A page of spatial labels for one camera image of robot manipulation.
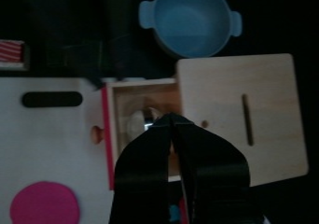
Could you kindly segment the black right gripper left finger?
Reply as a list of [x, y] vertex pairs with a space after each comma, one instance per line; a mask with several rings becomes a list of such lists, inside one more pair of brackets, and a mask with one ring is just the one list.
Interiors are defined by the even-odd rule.
[[169, 126], [164, 115], [121, 152], [107, 224], [169, 224]]

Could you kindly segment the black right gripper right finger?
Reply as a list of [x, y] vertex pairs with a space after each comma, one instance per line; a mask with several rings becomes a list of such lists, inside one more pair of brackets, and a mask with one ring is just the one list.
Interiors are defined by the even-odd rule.
[[262, 213], [246, 197], [246, 159], [220, 136], [172, 114], [172, 141], [188, 224], [264, 224]]

